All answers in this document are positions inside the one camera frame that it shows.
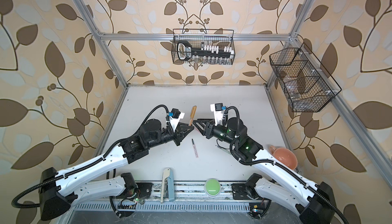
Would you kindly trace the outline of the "brown pen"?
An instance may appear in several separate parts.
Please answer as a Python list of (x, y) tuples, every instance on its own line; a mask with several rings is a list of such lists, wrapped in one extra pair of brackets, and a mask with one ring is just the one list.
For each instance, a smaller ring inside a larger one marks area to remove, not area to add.
[(190, 120), (189, 120), (189, 124), (188, 124), (189, 126), (193, 125), (193, 121), (194, 121), (196, 110), (197, 110), (197, 106), (193, 106), (192, 110), (191, 110), (191, 113), (190, 113)]

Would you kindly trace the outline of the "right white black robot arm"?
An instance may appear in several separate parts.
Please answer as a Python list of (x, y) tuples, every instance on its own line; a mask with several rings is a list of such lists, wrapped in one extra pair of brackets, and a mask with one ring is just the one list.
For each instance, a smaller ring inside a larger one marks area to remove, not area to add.
[(250, 198), (268, 198), (296, 214), (304, 224), (329, 224), (335, 215), (349, 221), (337, 208), (332, 188), (315, 182), (285, 166), (248, 135), (236, 107), (213, 104), (214, 119), (194, 120), (193, 125), (207, 139), (228, 143), (230, 154), (242, 165), (253, 166), (274, 180), (253, 174), (248, 182)]

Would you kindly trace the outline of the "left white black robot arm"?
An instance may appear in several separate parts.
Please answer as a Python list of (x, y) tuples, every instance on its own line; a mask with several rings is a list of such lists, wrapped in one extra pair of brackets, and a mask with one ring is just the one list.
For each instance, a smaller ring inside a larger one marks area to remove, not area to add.
[(95, 179), (141, 159), (158, 145), (173, 141), (179, 146), (194, 130), (193, 126), (181, 122), (184, 113), (178, 109), (158, 105), (155, 110), (159, 108), (166, 112), (164, 128), (159, 120), (147, 116), (133, 135), (117, 140), (105, 153), (68, 169), (57, 171), (51, 167), (42, 172), (40, 183), (18, 194), (11, 202), (12, 207), (39, 208), (41, 220), (49, 221), (83, 201), (119, 196), (135, 188), (130, 173), (107, 180)]

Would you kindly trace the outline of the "pink pen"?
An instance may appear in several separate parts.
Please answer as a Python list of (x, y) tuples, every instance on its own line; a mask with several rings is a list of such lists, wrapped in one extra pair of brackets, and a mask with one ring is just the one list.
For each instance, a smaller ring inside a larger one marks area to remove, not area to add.
[(194, 139), (192, 139), (192, 145), (193, 145), (195, 157), (196, 157), (196, 158), (199, 158), (198, 151), (197, 151), (197, 148), (196, 148), (196, 144), (195, 144), (195, 142), (194, 142)]

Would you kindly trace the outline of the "green pen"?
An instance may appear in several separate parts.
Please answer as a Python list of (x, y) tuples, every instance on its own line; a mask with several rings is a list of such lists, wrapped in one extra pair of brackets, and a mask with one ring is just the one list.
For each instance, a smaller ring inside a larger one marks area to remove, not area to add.
[(230, 151), (227, 148), (221, 147), (219, 145), (216, 145), (216, 147), (222, 150), (223, 152), (230, 154)]

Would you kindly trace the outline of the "green round button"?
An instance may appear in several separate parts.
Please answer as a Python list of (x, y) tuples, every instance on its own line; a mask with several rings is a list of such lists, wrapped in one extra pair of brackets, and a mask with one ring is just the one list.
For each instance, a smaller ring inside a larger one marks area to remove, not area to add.
[(210, 178), (204, 184), (205, 193), (209, 197), (217, 197), (221, 192), (221, 184), (217, 179)]

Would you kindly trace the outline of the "black socket set rail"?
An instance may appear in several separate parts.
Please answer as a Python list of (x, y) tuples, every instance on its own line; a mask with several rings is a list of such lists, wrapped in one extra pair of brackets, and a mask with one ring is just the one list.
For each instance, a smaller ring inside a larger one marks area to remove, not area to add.
[(196, 44), (191, 44), (186, 40), (180, 40), (175, 44), (175, 54), (179, 60), (189, 61), (197, 60), (199, 58), (206, 60), (229, 60), (235, 58), (235, 50), (231, 47), (220, 47), (219, 45), (206, 44), (201, 42), (200, 47)]

